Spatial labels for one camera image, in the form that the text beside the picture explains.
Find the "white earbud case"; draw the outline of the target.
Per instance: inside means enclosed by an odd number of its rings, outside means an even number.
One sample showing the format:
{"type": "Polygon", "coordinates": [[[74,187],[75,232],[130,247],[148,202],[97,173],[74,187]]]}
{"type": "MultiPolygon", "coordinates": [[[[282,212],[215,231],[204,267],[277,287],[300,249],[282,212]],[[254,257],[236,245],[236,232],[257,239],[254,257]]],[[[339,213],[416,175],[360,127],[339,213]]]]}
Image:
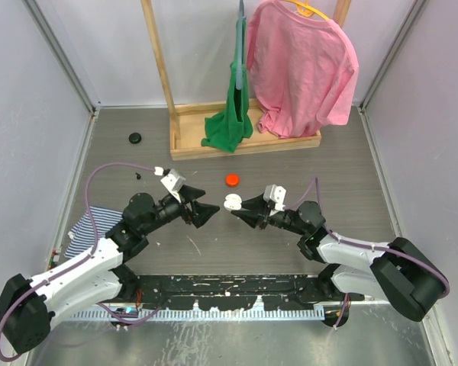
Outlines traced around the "white earbud case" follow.
{"type": "Polygon", "coordinates": [[[238,194],[228,194],[224,199],[224,208],[228,211],[240,210],[242,208],[242,198],[238,194]]]}

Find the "orange earbud case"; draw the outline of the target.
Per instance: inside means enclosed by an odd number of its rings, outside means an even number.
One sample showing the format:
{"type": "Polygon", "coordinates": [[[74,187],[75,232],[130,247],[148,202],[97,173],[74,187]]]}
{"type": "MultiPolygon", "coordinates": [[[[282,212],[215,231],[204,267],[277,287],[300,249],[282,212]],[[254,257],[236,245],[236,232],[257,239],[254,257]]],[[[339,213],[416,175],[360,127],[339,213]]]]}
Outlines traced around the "orange earbud case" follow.
{"type": "Polygon", "coordinates": [[[240,177],[237,174],[231,173],[225,177],[225,184],[228,187],[237,187],[240,184],[240,177]]]}

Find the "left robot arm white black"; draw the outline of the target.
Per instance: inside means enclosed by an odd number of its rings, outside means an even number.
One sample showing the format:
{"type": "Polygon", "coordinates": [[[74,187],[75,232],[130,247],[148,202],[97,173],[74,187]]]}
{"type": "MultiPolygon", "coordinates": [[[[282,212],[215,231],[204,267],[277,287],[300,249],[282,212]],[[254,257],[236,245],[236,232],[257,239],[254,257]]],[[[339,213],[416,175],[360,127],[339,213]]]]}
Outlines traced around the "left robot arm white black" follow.
{"type": "Polygon", "coordinates": [[[7,339],[17,355],[37,347],[65,318],[94,303],[137,295],[137,276],[126,262],[148,245],[148,235],[180,218],[196,228],[203,226],[219,206],[198,199],[205,191],[183,185],[179,192],[155,201],[148,193],[135,194],[121,220],[90,249],[63,264],[26,278],[9,278],[0,294],[1,340],[7,339]]]}

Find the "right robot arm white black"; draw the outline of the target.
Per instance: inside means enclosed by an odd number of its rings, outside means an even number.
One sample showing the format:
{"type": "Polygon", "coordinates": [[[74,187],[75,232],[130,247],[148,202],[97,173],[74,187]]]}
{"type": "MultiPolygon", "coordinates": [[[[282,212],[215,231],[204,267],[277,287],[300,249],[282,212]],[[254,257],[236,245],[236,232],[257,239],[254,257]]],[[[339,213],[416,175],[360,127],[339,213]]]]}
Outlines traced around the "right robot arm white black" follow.
{"type": "Polygon", "coordinates": [[[242,200],[229,194],[224,208],[252,228],[274,226],[300,237],[306,259],[324,264],[320,292],[328,300],[362,294],[387,301],[409,320],[420,322],[450,292],[446,277],[408,239],[367,242],[329,230],[319,204],[303,201],[296,208],[282,202],[283,193],[242,200]]]}

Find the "black earbud case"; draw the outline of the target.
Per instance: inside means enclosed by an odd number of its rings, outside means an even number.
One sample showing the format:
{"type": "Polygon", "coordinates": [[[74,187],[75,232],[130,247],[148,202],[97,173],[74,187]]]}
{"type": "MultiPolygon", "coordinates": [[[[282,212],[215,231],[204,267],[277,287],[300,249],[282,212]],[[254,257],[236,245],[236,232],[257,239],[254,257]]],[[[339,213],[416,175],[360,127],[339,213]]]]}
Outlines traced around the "black earbud case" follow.
{"type": "Polygon", "coordinates": [[[134,132],[134,133],[131,133],[128,137],[128,141],[131,143],[131,144],[138,144],[142,141],[142,136],[140,133],[138,132],[134,132]]]}

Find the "wooden clothes rack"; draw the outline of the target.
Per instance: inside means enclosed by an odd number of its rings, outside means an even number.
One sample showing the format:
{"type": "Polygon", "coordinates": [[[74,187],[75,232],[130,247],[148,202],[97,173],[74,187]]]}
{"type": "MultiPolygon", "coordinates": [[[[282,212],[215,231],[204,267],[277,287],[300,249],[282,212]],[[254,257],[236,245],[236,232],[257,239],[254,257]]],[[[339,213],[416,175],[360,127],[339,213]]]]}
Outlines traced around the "wooden clothes rack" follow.
{"type": "Polygon", "coordinates": [[[203,159],[320,146],[320,131],[311,136],[290,138],[258,131],[264,110],[257,99],[249,97],[243,2],[240,2],[226,100],[198,104],[174,102],[152,2],[142,1],[141,6],[169,112],[169,151],[172,159],[203,159]]]}

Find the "green tank top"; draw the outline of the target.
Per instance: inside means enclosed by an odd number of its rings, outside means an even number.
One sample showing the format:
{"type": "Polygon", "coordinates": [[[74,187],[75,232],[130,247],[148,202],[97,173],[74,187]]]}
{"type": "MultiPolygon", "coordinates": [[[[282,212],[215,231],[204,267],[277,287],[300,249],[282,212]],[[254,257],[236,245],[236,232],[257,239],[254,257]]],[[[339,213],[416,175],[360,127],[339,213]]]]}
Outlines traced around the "green tank top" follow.
{"type": "MultiPolygon", "coordinates": [[[[244,52],[246,38],[246,20],[244,22],[244,52]]],[[[234,153],[243,139],[249,139],[253,134],[253,123],[249,111],[249,87],[247,82],[246,57],[244,53],[243,78],[244,86],[241,91],[235,88],[236,52],[230,65],[231,76],[224,110],[212,117],[205,118],[205,137],[202,146],[210,146],[228,153],[234,153]]]]}

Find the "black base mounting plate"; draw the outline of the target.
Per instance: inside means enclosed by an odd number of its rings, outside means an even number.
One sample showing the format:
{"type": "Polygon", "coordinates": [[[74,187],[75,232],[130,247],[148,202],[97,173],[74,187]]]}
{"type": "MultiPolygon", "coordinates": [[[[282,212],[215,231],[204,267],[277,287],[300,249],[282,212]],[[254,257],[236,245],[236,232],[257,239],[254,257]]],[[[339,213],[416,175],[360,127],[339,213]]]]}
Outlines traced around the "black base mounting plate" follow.
{"type": "Polygon", "coordinates": [[[126,281],[115,299],[153,310],[249,310],[257,300],[265,311],[312,310],[318,303],[342,301],[344,293],[305,274],[141,275],[126,281]]]}

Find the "blue white striped cloth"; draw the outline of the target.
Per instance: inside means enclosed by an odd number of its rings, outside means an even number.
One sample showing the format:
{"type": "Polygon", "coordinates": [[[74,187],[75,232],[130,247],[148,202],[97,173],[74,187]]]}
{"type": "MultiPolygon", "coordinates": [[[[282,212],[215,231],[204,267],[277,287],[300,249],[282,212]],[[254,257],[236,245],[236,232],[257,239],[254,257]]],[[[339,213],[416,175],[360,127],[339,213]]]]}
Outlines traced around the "blue white striped cloth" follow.
{"type": "MultiPolygon", "coordinates": [[[[90,211],[95,221],[98,237],[102,238],[113,226],[122,219],[122,212],[103,207],[91,206],[90,211]]],[[[85,212],[81,219],[73,225],[68,232],[69,244],[66,247],[64,256],[67,259],[91,249],[95,242],[95,234],[88,212],[85,212]]]]}

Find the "pink t-shirt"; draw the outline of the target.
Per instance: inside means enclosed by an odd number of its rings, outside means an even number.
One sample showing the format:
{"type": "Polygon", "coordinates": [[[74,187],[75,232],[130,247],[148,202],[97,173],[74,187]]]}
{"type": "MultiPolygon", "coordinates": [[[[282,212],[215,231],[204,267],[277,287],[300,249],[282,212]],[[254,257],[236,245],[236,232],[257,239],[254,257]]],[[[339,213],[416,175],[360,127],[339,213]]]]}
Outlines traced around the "pink t-shirt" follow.
{"type": "Polygon", "coordinates": [[[263,111],[260,132],[298,138],[347,124],[359,62],[334,20],[262,2],[247,27],[247,72],[263,111]]]}

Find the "grey-blue clothes hanger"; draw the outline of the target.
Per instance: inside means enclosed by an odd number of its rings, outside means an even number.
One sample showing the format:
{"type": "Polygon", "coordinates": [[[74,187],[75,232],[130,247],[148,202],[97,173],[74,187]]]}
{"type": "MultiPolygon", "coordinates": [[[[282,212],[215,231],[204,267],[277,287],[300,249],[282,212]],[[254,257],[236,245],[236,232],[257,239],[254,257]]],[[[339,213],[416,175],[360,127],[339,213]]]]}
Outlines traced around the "grey-blue clothes hanger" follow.
{"type": "Polygon", "coordinates": [[[244,63],[244,22],[246,20],[245,16],[245,6],[244,0],[239,1],[238,5],[238,17],[237,17],[237,36],[236,36],[236,80],[235,88],[238,91],[241,91],[244,86],[243,78],[243,63],[244,63]]]}

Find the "yellow clothes hanger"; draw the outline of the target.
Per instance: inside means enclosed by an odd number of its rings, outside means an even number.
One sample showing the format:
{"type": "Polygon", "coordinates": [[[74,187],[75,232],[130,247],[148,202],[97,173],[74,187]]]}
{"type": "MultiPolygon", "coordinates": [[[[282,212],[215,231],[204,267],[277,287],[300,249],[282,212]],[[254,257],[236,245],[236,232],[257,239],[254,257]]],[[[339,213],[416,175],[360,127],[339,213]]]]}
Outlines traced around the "yellow clothes hanger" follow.
{"type": "Polygon", "coordinates": [[[319,11],[318,9],[310,6],[308,1],[298,1],[298,0],[283,0],[283,1],[289,4],[295,5],[296,11],[304,17],[310,18],[314,15],[317,15],[319,18],[321,18],[324,21],[328,21],[330,19],[322,11],[319,11]]]}

